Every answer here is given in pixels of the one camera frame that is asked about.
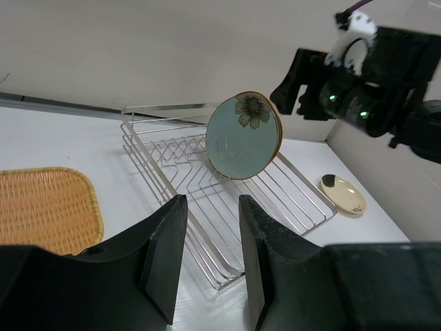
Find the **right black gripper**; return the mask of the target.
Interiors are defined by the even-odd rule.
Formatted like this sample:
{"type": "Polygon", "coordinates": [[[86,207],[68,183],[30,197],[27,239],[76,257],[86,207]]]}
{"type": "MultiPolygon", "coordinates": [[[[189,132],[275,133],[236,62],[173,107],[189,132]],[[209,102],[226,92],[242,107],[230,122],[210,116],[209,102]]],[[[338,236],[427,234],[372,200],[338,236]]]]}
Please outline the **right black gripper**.
{"type": "Polygon", "coordinates": [[[291,115],[301,86],[297,113],[306,120],[340,119],[379,137],[400,123],[409,102],[421,102],[440,62],[440,35],[377,28],[362,74],[326,66],[325,52],[299,48],[280,85],[270,94],[277,111],[291,115]]]}

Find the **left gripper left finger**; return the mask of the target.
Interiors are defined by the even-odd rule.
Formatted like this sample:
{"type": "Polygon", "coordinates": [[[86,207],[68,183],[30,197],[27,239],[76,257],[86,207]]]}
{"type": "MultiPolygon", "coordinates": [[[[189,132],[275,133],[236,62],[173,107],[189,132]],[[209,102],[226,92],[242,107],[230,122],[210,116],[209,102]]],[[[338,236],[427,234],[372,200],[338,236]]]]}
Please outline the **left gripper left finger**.
{"type": "Polygon", "coordinates": [[[186,229],[187,199],[177,195],[78,255],[2,246],[1,329],[168,329],[186,229]]]}

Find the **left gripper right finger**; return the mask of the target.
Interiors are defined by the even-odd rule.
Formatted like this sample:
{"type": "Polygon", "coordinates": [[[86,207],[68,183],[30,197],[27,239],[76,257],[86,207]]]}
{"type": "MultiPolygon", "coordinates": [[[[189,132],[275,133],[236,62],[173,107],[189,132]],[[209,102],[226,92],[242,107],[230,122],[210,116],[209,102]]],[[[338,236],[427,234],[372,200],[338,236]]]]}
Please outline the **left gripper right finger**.
{"type": "Polygon", "coordinates": [[[254,330],[439,330],[440,244],[316,245],[238,202],[254,330]]]}

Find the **beige plate with bird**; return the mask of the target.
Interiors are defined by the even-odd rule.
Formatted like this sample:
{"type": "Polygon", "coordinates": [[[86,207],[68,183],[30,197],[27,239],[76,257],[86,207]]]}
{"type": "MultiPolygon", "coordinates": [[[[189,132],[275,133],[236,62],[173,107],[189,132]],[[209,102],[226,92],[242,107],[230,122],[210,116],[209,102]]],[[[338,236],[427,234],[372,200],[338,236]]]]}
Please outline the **beige plate with bird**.
{"type": "Polygon", "coordinates": [[[257,130],[262,123],[269,123],[274,120],[276,125],[276,147],[270,161],[273,161],[280,150],[283,140],[283,124],[271,101],[262,93],[256,91],[244,91],[234,96],[235,114],[239,116],[238,122],[243,127],[249,126],[257,130]]]}

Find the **teal plate with flower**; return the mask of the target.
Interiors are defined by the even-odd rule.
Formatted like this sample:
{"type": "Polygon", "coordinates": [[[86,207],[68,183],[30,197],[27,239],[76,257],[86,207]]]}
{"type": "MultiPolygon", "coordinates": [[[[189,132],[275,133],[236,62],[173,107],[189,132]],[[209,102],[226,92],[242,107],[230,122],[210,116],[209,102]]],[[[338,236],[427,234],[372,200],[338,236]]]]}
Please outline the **teal plate with flower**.
{"type": "Polygon", "coordinates": [[[243,128],[235,114],[235,98],[222,102],[207,124],[205,148],[209,162],[224,177],[249,179],[270,163],[276,147],[276,125],[273,119],[257,130],[243,128]]]}

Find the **small cream plate black spot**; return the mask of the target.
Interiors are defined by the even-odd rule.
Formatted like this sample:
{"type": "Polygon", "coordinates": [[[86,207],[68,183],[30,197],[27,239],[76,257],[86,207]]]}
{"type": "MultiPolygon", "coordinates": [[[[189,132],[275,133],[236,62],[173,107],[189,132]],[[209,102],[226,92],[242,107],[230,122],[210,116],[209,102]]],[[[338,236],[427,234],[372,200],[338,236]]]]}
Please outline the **small cream plate black spot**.
{"type": "Polygon", "coordinates": [[[367,209],[364,195],[351,182],[334,174],[326,174],[320,180],[323,194],[341,211],[362,215],[367,209]]]}

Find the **woven bamboo square tray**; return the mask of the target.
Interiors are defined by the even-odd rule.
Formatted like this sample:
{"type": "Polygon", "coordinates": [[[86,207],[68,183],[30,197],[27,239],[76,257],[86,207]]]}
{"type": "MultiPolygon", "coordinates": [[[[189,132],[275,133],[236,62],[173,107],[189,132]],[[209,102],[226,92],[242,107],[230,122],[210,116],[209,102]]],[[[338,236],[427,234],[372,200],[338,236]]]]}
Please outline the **woven bamboo square tray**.
{"type": "Polygon", "coordinates": [[[83,173],[64,167],[1,171],[1,244],[78,255],[103,235],[94,186],[83,173]]]}

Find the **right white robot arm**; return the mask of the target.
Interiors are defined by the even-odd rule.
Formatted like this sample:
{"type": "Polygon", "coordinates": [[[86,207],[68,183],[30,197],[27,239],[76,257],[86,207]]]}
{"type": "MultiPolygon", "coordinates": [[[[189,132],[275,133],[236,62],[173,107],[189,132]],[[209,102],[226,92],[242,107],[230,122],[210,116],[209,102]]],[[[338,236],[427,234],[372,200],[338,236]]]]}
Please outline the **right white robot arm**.
{"type": "Polygon", "coordinates": [[[392,134],[390,148],[402,144],[423,159],[440,162],[440,101],[425,100],[440,64],[440,36],[380,26],[356,74],[349,55],[364,44],[344,46],[342,63],[326,53],[299,48],[270,99],[280,114],[306,120],[340,119],[378,138],[392,134]]]}

